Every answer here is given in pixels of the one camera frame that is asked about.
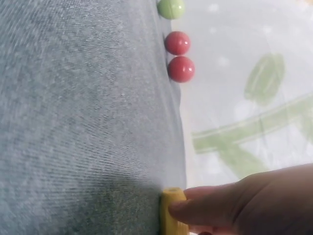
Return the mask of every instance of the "finger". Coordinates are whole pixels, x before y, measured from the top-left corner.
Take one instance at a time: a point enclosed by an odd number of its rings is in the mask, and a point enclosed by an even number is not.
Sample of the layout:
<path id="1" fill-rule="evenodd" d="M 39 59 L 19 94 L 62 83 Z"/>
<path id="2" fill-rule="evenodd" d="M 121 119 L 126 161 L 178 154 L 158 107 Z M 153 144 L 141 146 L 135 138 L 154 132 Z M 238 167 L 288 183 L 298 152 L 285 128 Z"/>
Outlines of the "finger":
<path id="1" fill-rule="evenodd" d="M 189 226 L 189 232 L 195 233 L 195 234 L 208 232 L 213 235 L 234 235 L 235 234 L 231 228 L 211 227 L 211 226 Z"/>
<path id="2" fill-rule="evenodd" d="M 231 184 L 226 185 L 219 185 L 219 186 L 202 186 L 202 187 L 195 187 L 195 188 L 188 188 L 184 191 L 185 196 L 187 199 L 195 199 L 198 197 L 203 197 L 208 194 L 211 194 L 212 192 L 219 190 L 221 188 L 227 187 Z"/>
<path id="3" fill-rule="evenodd" d="M 236 184 L 230 184 L 202 197 L 172 203 L 169 213 L 178 221 L 189 225 L 231 227 L 232 218 L 229 215 L 235 203 L 235 186 Z"/>
<path id="4" fill-rule="evenodd" d="M 213 234 L 213 227 L 211 226 L 189 226 L 189 232 L 200 234 L 203 232 L 209 232 Z"/>

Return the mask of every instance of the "yellow wooden block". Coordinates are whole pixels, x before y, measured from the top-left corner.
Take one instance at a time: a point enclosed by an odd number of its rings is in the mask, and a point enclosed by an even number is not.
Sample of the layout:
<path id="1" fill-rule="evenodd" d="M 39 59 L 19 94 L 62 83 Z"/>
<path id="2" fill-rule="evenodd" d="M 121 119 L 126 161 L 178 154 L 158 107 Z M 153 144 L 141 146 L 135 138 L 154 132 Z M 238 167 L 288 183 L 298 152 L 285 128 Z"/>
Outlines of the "yellow wooden block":
<path id="1" fill-rule="evenodd" d="M 188 235 L 188 225 L 175 220 L 168 212 L 168 206 L 175 201 L 186 200 L 186 196 L 180 188 L 168 188 L 161 196 L 161 235 Z"/>

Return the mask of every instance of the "hand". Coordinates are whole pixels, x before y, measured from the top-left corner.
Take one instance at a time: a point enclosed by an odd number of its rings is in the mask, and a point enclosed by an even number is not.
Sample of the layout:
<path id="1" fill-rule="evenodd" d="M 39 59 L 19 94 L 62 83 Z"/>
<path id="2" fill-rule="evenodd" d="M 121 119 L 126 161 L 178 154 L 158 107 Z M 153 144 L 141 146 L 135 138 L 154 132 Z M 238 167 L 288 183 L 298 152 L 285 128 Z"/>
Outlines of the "hand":
<path id="1" fill-rule="evenodd" d="M 239 182 L 185 190 L 169 207 L 194 233 L 313 235 L 313 164 L 258 173 Z"/>

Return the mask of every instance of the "fingernail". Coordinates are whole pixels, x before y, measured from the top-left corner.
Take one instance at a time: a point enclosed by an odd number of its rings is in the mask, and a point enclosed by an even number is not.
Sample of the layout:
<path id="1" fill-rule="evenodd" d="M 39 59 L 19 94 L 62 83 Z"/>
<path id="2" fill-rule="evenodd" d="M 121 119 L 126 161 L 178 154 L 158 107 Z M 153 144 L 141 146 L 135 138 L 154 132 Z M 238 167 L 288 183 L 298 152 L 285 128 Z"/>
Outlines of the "fingernail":
<path id="1" fill-rule="evenodd" d="M 171 208 L 175 210 L 179 210 L 183 205 L 185 204 L 185 201 L 177 201 L 171 203 Z"/>

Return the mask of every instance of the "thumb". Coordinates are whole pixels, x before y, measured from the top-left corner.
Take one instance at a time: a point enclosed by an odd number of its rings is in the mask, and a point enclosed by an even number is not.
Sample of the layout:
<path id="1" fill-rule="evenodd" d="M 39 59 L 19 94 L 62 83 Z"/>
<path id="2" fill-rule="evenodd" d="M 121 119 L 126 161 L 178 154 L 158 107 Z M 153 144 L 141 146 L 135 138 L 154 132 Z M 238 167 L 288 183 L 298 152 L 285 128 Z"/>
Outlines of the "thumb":
<path id="1" fill-rule="evenodd" d="M 239 199 L 236 195 L 241 195 L 236 191 L 236 184 L 217 187 L 208 195 L 172 203 L 169 213 L 188 225 L 233 227 Z"/>

